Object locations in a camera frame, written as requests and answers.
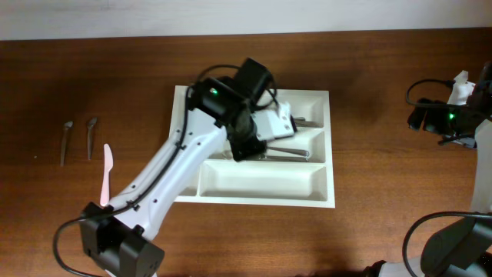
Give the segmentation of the metal fork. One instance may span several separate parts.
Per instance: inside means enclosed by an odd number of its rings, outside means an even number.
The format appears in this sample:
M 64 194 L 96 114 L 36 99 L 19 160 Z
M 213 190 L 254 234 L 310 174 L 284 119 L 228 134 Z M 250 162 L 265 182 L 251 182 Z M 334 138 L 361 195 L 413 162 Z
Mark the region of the metal fork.
M 271 151 L 276 151 L 276 152 L 284 152 L 292 155 L 299 155 L 303 157 L 308 157 L 310 155 L 310 152 L 308 150 L 303 150 L 303 149 L 286 149 L 286 148 L 278 148 L 278 147 L 272 147 L 268 146 L 267 150 Z
M 302 156 L 289 157 L 289 156 L 261 155 L 259 160 L 278 161 L 278 162 L 308 162 L 308 158 Z

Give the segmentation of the pink plastic knife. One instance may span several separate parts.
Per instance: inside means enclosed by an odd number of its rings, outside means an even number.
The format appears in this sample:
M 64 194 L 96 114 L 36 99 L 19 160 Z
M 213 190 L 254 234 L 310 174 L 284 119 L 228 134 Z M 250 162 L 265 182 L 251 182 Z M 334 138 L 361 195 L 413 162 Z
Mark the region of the pink plastic knife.
M 110 200 L 110 173 L 114 165 L 113 155 L 109 144 L 103 145 L 104 150 L 104 171 L 101 185 L 99 204 L 105 207 Z

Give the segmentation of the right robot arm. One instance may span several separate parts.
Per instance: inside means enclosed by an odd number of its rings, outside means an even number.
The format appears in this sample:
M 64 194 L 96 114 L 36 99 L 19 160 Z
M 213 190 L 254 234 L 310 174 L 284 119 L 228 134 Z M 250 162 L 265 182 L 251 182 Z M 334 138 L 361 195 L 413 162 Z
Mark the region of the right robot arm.
M 467 211 L 434 212 L 418 219 L 405 234 L 400 262 L 381 260 L 368 266 L 365 276 L 489 276 L 491 274 L 491 64 L 487 62 L 476 82 L 462 71 L 443 80 L 450 89 L 446 101 L 405 95 L 414 110 L 409 128 L 440 136 L 439 145 L 456 144 L 476 153 L 475 161 L 454 161 L 474 172 L 470 208 Z M 449 219 L 434 232 L 421 254 L 408 255 L 411 236 L 433 219 Z

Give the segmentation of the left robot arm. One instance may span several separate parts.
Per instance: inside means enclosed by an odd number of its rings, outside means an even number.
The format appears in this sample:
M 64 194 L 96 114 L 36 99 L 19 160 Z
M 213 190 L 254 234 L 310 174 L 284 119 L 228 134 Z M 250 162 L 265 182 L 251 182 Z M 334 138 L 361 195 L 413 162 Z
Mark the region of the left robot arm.
M 289 104 L 276 99 L 273 75 L 252 58 L 233 76 L 206 68 L 186 88 L 182 122 L 141 174 L 104 208 L 83 210 L 84 253 L 110 276 L 155 276 L 165 252 L 153 244 L 174 200 L 201 164 L 225 143 L 240 162 L 265 153 L 271 140 L 297 131 Z

